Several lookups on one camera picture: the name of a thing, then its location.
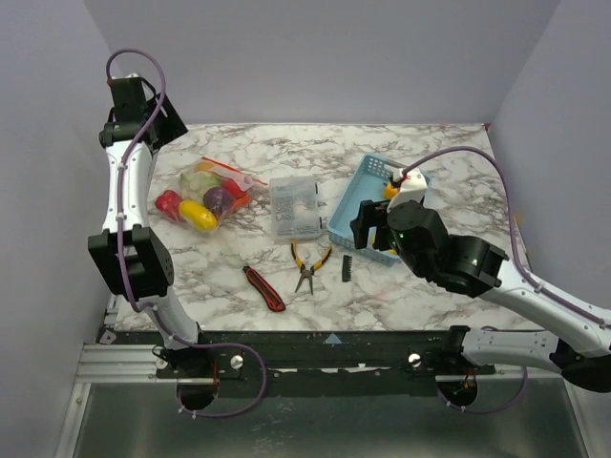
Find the clear zip top bag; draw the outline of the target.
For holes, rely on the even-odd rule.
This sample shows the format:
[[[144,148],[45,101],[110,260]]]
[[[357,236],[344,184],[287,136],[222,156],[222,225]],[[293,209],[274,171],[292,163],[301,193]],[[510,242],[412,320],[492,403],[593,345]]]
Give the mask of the clear zip top bag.
[[[203,157],[179,176],[179,216],[197,230],[213,232],[267,187],[249,173]]]

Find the red bell pepper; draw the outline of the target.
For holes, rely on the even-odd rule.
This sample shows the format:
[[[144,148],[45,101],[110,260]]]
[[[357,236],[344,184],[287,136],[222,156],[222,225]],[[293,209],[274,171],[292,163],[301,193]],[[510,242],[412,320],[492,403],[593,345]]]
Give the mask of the red bell pepper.
[[[174,222],[184,222],[179,212],[182,197],[175,191],[168,189],[162,192],[155,200],[155,207],[168,219]]]

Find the yellow handled pliers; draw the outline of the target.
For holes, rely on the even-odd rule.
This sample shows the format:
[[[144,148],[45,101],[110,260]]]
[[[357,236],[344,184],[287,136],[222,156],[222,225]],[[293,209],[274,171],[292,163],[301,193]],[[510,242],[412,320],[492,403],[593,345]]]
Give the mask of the yellow handled pliers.
[[[291,242],[290,251],[291,251],[292,259],[295,261],[297,267],[300,269],[300,278],[295,287],[295,293],[297,293],[300,290],[304,281],[307,281],[309,285],[309,292],[310,294],[313,294],[313,280],[312,279],[314,277],[314,274],[316,271],[318,271],[320,268],[322,268],[327,263],[332,253],[332,247],[329,245],[326,251],[324,252],[324,254],[316,262],[312,263],[311,265],[308,265],[299,256],[298,244],[295,239]]]

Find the brown potato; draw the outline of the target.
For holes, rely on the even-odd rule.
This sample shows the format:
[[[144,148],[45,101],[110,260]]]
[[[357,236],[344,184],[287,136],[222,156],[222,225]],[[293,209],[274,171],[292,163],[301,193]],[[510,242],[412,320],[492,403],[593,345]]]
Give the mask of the brown potato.
[[[196,170],[200,172],[207,172],[212,170],[215,164],[209,161],[202,161],[196,165]]]

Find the clear plastic screw box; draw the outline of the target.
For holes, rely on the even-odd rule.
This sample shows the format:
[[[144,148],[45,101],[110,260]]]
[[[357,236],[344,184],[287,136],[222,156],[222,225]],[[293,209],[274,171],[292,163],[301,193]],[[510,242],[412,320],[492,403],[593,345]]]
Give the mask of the clear plastic screw box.
[[[271,237],[310,240],[321,235],[318,186],[314,176],[275,177],[269,181]]]

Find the red apple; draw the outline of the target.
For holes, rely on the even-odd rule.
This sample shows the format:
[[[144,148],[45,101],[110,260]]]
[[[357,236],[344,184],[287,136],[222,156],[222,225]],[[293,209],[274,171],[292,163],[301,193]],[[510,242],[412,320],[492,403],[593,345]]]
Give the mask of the red apple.
[[[242,190],[239,184],[232,178],[225,178],[221,187],[225,190],[233,199],[243,198],[247,195],[245,190]]]

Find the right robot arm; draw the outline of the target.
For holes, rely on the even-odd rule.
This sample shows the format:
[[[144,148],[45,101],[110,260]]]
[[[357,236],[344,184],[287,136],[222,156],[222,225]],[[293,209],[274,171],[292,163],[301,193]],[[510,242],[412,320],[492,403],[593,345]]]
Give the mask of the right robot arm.
[[[450,234],[436,211],[414,200],[395,207],[364,200],[350,228],[356,248],[393,249],[414,276],[537,324],[531,331],[465,331],[462,341],[439,350],[446,371],[458,374],[472,364],[537,367],[580,388],[609,392],[609,310],[530,274],[484,239]]]

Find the black bit holder strip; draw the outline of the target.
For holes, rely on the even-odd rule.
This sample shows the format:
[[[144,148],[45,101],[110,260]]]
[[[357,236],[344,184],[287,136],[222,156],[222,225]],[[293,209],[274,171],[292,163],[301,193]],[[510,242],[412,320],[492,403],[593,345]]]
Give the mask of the black bit holder strip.
[[[343,255],[342,282],[351,281],[352,256]]]

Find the orange carrot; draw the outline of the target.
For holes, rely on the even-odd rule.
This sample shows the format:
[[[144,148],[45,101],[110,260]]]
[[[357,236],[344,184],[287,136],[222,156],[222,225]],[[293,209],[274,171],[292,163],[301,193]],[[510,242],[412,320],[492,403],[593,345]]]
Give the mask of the orange carrot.
[[[248,204],[251,201],[251,196],[250,195],[245,195],[241,198],[236,198],[233,202],[233,205],[231,207],[232,211],[237,211],[238,209],[244,207],[246,204]]]

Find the light blue plastic basket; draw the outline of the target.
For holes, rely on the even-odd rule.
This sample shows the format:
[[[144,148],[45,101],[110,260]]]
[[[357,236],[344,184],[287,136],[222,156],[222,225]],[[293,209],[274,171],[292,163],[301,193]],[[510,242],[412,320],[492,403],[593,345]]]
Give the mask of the light blue plastic basket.
[[[380,201],[384,198],[383,191],[389,182],[390,172],[395,168],[404,168],[404,165],[375,154],[365,154],[327,222],[328,236],[332,243],[386,266],[393,266],[400,261],[399,257],[391,251],[381,252],[372,248],[374,229],[369,230],[368,247],[356,250],[349,224],[357,217],[362,200]]]

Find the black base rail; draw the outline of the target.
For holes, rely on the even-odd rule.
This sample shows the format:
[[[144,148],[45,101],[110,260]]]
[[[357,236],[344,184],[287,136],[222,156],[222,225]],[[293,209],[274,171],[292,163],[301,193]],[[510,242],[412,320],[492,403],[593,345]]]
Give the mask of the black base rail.
[[[157,376],[226,398],[433,396],[436,377],[490,375],[462,356],[464,326],[442,331],[206,331],[205,348],[154,352]]]

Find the red black utility knife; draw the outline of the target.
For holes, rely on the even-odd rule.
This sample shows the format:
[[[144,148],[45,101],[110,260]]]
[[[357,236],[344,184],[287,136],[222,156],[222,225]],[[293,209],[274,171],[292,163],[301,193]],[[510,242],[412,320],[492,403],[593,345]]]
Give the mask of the red black utility knife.
[[[245,265],[242,268],[248,283],[255,288],[261,295],[266,307],[275,313],[285,311],[285,303],[277,291],[263,278],[263,276],[250,267]]]

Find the purple onion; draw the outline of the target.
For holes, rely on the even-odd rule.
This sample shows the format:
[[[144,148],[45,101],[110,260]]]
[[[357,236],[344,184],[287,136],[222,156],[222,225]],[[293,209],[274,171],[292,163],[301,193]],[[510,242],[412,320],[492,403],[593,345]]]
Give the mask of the purple onion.
[[[231,210],[233,202],[234,199],[220,186],[208,189],[202,198],[203,206],[217,219]]]

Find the white cauliflower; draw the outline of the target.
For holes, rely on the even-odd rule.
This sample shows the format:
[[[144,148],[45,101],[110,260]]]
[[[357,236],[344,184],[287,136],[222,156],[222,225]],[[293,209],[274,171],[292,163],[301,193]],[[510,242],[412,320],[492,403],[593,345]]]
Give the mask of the white cauliflower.
[[[186,172],[180,175],[180,195],[185,199],[202,200],[207,191],[219,187],[219,178],[204,171]]]

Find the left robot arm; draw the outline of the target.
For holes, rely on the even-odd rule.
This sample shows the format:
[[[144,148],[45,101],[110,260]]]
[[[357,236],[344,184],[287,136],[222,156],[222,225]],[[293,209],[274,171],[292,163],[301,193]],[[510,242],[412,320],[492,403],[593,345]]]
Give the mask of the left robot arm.
[[[109,165],[109,196],[100,234],[88,251],[111,293],[146,314],[164,347],[179,351],[179,366],[204,375],[210,351],[197,344],[200,327],[174,289],[171,255],[149,223],[147,198],[158,151],[187,128],[172,103],[144,77],[132,73],[108,85],[114,105],[99,133]]]

